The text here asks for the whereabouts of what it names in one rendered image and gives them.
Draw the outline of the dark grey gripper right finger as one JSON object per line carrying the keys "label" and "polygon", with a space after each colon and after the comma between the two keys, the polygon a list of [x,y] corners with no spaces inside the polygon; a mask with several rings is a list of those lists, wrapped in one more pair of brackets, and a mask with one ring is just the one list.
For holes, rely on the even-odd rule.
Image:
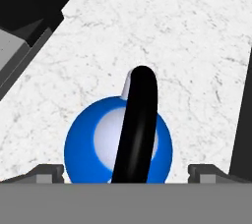
{"label": "dark grey gripper right finger", "polygon": [[189,184],[249,184],[249,181],[225,174],[213,164],[190,164],[188,174]]}

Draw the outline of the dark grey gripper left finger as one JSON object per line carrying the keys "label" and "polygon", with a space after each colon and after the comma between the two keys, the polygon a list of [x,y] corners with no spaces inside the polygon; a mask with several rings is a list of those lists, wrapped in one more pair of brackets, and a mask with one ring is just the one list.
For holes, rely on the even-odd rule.
{"label": "dark grey gripper left finger", "polygon": [[63,184],[64,166],[62,164],[39,164],[27,174],[4,180],[3,183],[19,184]]}

